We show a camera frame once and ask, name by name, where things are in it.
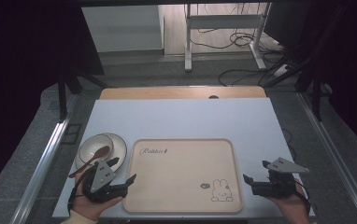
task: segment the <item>wooden tray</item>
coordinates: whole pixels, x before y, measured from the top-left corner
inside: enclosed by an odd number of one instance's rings
[[[243,206],[232,143],[227,139],[138,140],[123,201],[128,212],[223,212]]]

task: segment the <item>cartoon rabbit print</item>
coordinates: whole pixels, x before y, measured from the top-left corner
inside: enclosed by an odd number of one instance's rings
[[[213,182],[213,197],[211,198],[212,202],[231,202],[234,199],[232,198],[232,192],[229,189],[228,182],[224,179],[216,179]]]

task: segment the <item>white table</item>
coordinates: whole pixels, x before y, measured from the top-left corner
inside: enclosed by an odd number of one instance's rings
[[[268,181],[262,161],[278,157],[293,161],[269,98],[242,99],[159,99],[98,100],[90,116],[81,144],[99,133],[115,133],[123,138],[130,155],[138,139],[155,138],[226,138],[235,148],[239,175],[255,181]],[[129,159],[117,171],[113,184],[124,183]],[[120,219],[235,219],[281,217],[277,207],[260,196],[241,176],[244,205],[234,214],[157,214],[129,213],[121,203],[106,210],[101,217]],[[53,213],[68,217],[66,203],[74,186],[67,179]]]

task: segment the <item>hand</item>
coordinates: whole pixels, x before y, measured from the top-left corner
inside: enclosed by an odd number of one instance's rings
[[[305,195],[301,185],[298,183],[295,184],[297,191],[302,195]],[[299,199],[294,194],[288,198],[277,199],[265,197],[267,200],[275,203],[278,206],[281,214],[286,217],[286,219],[292,224],[308,224],[309,218],[307,217],[307,208],[304,205],[304,202]]]
[[[76,174],[76,183],[84,172],[85,171]],[[118,198],[111,199],[110,201],[107,201],[105,203],[92,203],[91,201],[89,201],[89,199],[86,196],[79,196],[82,195],[82,183],[79,183],[79,187],[77,189],[76,195],[78,195],[78,197],[76,197],[73,203],[73,210],[76,213],[82,215],[83,217],[86,217],[93,221],[99,219],[100,215],[106,209],[114,206],[115,204],[119,203],[123,199],[123,197],[118,197]]]

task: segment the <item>metal frame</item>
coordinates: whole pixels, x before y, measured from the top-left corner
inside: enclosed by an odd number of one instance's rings
[[[9,223],[19,224],[26,222],[31,209],[33,208],[33,204],[36,201],[36,196],[44,183],[45,176],[48,173],[54,154],[57,151],[60,141],[62,140],[64,131],[70,121],[74,105],[77,103],[78,98],[78,95],[72,95],[70,97],[67,105],[68,113],[66,119],[56,125],[44,153],[39,160],[38,166],[36,167],[33,176],[27,185],[26,191],[23,193],[21,201],[19,202],[18,207],[16,208],[16,211]]]
[[[346,163],[341,158],[336,145],[333,140],[330,138],[329,133],[325,130],[321,121],[313,114],[311,105],[307,97],[304,95],[305,93],[297,93],[300,102],[303,105],[304,110],[306,111],[310,122],[313,125],[317,135],[321,139],[324,148],[326,149],[327,154],[329,155],[331,162],[333,163],[336,171],[339,174],[345,188],[348,191],[348,194],[352,198],[355,206],[357,207],[357,182],[354,179],[353,175],[350,172],[350,169],[346,165]]]
[[[192,43],[191,30],[194,29],[235,29],[235,28],[254,28],[257,29],[254,41],[250,43],[250,49],[254,56],[255,62],[260,70],[265,70],[263,58],[260,55],[258,46],[260,44],[261,34],[263,33],[266,17],[270,3],[266,4],[264,12],[254,15],[191,15],[191,4],[187,5],[187,15],[185,17],[187,22],[187,38],[185,45],[185,71],[191,72],[192,66]]]

